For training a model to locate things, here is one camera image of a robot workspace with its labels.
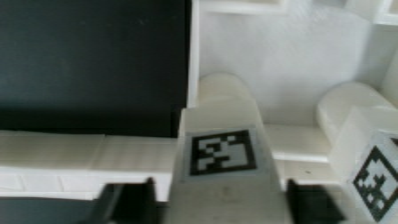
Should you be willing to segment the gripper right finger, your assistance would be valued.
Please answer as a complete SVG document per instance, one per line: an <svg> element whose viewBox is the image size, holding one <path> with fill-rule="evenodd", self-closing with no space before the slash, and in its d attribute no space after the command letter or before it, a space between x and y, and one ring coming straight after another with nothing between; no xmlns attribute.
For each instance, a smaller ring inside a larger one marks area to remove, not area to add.
<svg viewBox="0 0 398 224"><path fill-rule="evenodd" d="M339 224L346 217L321 185L286 183L286 200L295 224Z"/></svg>

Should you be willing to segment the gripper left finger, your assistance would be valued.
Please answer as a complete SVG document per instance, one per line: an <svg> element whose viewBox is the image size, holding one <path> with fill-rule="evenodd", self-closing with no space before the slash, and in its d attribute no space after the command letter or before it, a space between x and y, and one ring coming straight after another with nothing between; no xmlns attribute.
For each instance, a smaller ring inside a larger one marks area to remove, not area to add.
<svg viewBox="0 0 398 224"><path fill-rule="evenodd" d="M158 224L154 180L112 183L94 203L87 224Z"/></svg>

